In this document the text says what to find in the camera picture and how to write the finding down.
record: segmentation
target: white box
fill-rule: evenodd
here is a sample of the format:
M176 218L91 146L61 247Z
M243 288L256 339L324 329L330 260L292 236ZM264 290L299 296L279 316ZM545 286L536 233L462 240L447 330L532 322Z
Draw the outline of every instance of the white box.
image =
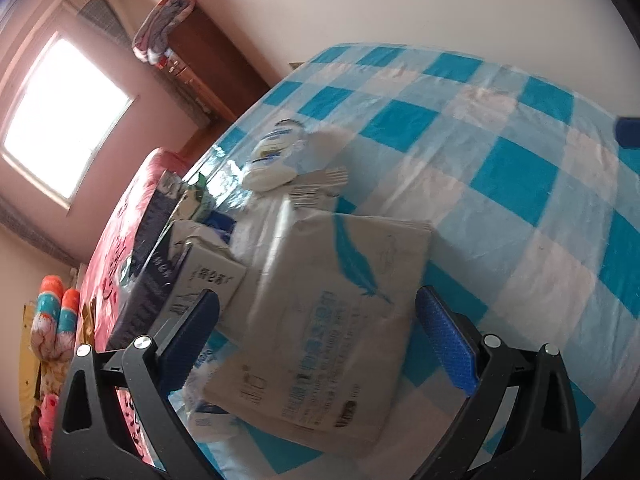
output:
M182 238L185 240L182 250L186 256L174 288L151 327L151 334L156 334L169 318L184 314L205 289L218 295L222 313L246 270L244 265L226 257L228 247L219 240L213 229L191 221L174 222L174 227L178 228L178 232L180 227L188 228L186 239Z

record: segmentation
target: blue object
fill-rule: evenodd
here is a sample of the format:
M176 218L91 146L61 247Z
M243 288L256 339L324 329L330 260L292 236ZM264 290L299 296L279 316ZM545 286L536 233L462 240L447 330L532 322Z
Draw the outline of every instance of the blue object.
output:
M447 308L428 288L418 290L415 311L449 379L470 397L479 384L475 351L456 327Z
M60 309L60 298L52 292L46 290L38 295L38 303L36 304L37 314L46 314L55 320L57 324L60 318Z
M191 313L167 335L169 343L164 348L160 347L158 355L161 377L158 392L162 396L168 396L183 386L219 316L218 296L215 292L205 290Z
M640 118L620 117L616 123L620 148L640 148Z
M211 227L225 244L231 240L231 235L236 227L236 221L231 216L212 211L203 222L204 225Z

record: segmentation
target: wooden cabinet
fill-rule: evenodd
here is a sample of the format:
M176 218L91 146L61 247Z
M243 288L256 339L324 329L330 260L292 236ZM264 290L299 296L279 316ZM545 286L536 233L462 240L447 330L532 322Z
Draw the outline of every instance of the wooden cabinet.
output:
M217 116L234 122L269 86L203 10L169 34L168 71Z

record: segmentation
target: blue and white checkered bedsheet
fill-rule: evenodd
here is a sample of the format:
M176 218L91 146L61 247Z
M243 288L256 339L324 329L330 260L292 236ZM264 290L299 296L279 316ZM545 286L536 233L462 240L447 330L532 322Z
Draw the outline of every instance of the blue and white checkered bedsheet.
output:
M194 168L227 208L246 199L239 168L283 118L330 139L306 170L348 168L338 210L433 222L424 283L453 310L511 346L560 347L589 472L640 396L640 151L619 149L612 115L510 66L342 44L277 85ZM403 480L462 401L416 326L369 457L321 454L249 426L201 448L228 480ZM479 460L503 425L499 416Z

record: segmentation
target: blue feather print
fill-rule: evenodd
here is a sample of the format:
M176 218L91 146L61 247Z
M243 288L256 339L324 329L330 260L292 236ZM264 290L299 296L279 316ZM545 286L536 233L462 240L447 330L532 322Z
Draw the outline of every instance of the blue feather print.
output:
M338 254L340 270L351 283L364 289L366 296L377 296L387 303L391 303L391 300L378 290L376 278L366 257L349 238L344 224L344 216L340 213L334 214L335 249Z

